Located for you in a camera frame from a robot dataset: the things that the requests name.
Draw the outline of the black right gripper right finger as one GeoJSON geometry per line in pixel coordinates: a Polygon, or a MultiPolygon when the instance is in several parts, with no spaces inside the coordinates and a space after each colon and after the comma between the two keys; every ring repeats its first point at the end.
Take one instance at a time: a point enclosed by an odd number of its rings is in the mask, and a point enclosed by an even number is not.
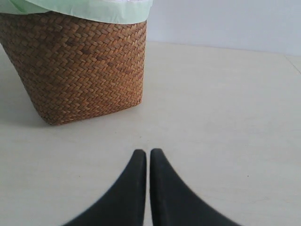
{"type": "Polygon", "coordinates": [[[200,199],[158,148],[150,152],[150,205],[154,226],[238,225],[200,199]]]}

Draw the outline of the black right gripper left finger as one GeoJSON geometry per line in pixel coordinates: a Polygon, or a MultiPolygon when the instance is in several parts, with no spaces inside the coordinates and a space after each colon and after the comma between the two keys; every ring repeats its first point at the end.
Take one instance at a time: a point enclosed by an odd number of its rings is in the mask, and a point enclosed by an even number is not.
{"type": "Polygon", "coordinates": [[[142,226],[146,199],[147,160],[135,150],[111,188],[67,226],[142,226]]]}

